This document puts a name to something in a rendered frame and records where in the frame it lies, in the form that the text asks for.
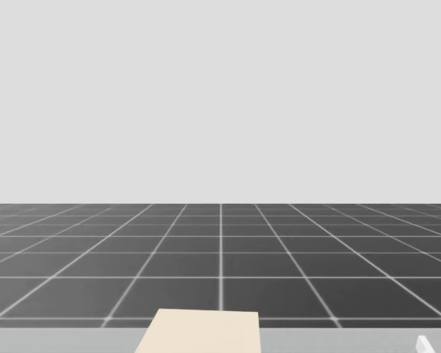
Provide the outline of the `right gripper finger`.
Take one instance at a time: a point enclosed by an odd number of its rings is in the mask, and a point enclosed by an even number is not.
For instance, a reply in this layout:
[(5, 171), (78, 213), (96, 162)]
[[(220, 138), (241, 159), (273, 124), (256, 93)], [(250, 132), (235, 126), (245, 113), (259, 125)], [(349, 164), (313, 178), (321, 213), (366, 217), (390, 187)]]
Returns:
[(425, 335), (418, 335), (415, 344), (415, 353), (436, 353)]

